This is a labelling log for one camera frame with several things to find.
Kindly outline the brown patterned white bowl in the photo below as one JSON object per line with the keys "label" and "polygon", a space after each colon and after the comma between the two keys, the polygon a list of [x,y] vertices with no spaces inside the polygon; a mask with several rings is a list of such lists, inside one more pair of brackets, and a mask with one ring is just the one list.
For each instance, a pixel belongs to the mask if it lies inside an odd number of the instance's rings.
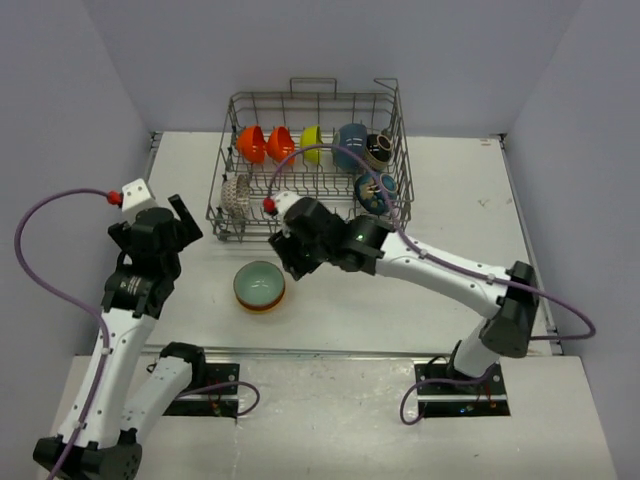
{"label": "brown patterned white bowl", "polygon": [[249,212],[250,184],[247,175],[227,178],[221,188],[221,208],[232,218],[245,218]]}

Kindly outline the yellow ribbed bowl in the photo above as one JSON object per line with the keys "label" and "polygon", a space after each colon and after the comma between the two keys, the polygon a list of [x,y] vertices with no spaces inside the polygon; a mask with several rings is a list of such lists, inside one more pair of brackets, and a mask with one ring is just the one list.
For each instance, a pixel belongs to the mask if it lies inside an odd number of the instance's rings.
{"label": "yellow ribbed bowl", "polygon": [[245,304],[243,302],[239,302],[238,305],[245,311],[252,315],[263,315],[274,310],[277,310],[281,305],[282,301],[278,301],[265,306],[256,306],[251,304]]}

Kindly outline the grey wire dish rack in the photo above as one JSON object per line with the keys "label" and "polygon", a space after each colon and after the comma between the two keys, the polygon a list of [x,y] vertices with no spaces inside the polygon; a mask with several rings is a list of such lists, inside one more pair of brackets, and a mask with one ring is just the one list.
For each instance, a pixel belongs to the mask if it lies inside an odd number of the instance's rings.
{"label": "grey wire dish rack", "polygon": [[[392,156],[385,171],[398,184],[392,212],[402,226],[408,225],[414,189],[399,83],[395,78],[385,77],[375,83],[372,90],[348,92],[340,90],[333,78],[292,78],[284,91],[241,91],[232,95],[205,214],[214,236],[223,242],[266,240],[277,229],[276,221],[262,208],[269,189],[315,197],[345,218],[365,211],[354,193],[358,175],[338,169],[327,150],[321,150],[318,164],[299,155],[276,179],[271,175],[278,163],[271,158],[266,158],[263,164],[245,160],[236,148],[236,140],[245,128],[253,125],[261,127],[266,141],[276,127],[285,126],[295,143],[300,142],[302,131],[313,125],[320,126],[323,144],[332,143],[337,130],[349,123],[365,125],[368,134],[384,134],[392,143]],[[220,204],[223,182],[236,175],[247,175],[250,184],[250,208],[242,219],[232,218]]]}

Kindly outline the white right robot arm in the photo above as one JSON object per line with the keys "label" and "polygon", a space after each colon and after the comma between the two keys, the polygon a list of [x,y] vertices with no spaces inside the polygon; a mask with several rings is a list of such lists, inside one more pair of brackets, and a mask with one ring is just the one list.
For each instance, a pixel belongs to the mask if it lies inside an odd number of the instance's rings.
{"label": "white right robot arm", "polygon": [[407,281],[479,314],[480,323],[456,344],[446,368],[454,391],[471,391],[502,357],[526,356],[539,305],[531,265],[475,263],[408,237],[384,220],[345,220],[320,201],[289,191],[266,198],[263,206],[280,224],[269,243],[294,279],[329,263],[345,272]]}

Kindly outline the mint green bowl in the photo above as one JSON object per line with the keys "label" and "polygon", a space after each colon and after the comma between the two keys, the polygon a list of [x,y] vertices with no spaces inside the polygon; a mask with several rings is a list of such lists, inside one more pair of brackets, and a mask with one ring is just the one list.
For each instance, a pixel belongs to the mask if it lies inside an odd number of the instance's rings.
{"label": "mint green bowl", "polygon": [[285,288],[281,270],[267,261],[253,261],[244,265],[237,271],[233,280],[236,297],[259,303],[283,295]]}

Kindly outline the lime green bowl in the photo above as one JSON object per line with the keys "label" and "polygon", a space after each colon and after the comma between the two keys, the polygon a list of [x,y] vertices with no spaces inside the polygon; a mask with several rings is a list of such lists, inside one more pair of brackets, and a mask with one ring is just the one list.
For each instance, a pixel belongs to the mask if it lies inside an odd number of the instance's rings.
{"label": "lime green bowl", "polygon": [[321,160],[321,150],[312,148],[312,145],[321,145],[322,135],[319,125],[313,125],[305,128],[300,135],[300,148],[304,149],[303,158],[312,163],[318,164]]}

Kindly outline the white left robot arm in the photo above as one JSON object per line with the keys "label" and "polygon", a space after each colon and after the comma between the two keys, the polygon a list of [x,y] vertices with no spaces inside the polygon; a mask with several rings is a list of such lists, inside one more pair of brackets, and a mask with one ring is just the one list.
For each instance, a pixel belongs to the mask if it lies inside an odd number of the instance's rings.
{"label": "white left robot arm", "polygon": [[181,274],[180,253],[203,236],[179,195],[161,207],[150,193],[109,192],[123,220],[108,234],[119,247],[101,306],[99,334],[83,383],[58,432],[37,441],[34,460],[51,479],[132,479],[142,442],[183,392],[208,379],[202,348],[168,344],[133,398],[126,396],[147,338]]}

